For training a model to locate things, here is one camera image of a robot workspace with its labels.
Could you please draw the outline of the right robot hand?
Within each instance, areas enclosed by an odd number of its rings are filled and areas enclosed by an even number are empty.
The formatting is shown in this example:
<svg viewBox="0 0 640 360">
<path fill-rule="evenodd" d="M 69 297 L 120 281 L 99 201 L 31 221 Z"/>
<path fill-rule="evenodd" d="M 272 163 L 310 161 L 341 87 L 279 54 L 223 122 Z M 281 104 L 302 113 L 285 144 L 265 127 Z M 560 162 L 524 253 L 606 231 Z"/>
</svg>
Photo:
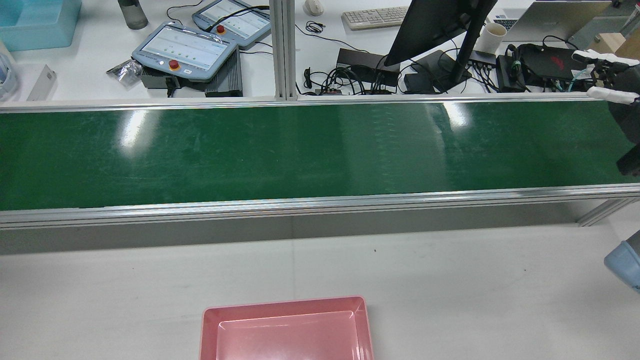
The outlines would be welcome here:
<svg viewBox="0 0 640 360">
<path fill-rule="evenodd" d="M 590 87 L 590 98 L 604 100 L 608 111 L 633 148 L 620 157 L 618 171 L 623 176 L 638 177 L 640 173 L 640 65 L 638 59 L 601 54 L 595 50 L 575 50 L 572 59 L 593 65 L 590 77 L 602 85 Z"/>
</svg>

